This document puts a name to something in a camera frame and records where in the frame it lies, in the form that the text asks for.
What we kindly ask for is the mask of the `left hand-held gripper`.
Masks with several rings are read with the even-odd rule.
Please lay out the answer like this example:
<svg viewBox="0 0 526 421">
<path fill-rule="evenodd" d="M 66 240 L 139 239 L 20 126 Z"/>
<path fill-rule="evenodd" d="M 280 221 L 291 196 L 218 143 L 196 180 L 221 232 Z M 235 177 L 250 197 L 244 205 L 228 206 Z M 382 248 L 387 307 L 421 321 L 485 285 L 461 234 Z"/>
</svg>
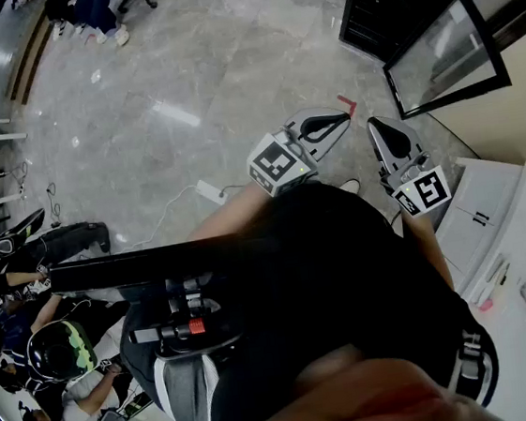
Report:
<svg viewBox="0 0 526 421">
<path fill-rule="evenodd" d="M 331 108 L 306 108 L 286 121 L 286 128 L 265 134 L 247 158 L 248 176 L 277 197 L 317 174 L 315 160 L 323 159 L 351 124 L 348 113 Z M 304 135 L 305 148 L 290 130 Z"/>
</svg>

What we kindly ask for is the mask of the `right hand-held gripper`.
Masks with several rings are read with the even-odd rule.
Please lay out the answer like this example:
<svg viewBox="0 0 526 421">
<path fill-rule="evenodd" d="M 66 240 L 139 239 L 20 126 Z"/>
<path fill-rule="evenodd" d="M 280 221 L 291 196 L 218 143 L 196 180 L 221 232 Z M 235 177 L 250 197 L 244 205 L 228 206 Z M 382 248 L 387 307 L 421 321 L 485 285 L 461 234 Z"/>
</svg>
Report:
<svg viewBox="0 0 526 421">
<path fill-rule="evenodd" d="M 416 218 L 451 199 L 443 168 L 433 163 L 430 152 L 421 153 L 422 143 L 413 128 L 397 119 L 373 116 L 367 131 L 375 155 L 391 173 L 381 178 L 382 185 L 401 209 Z M 394 172 L 394 160 L 410 158 L 414 159 Z"/>
</svg>

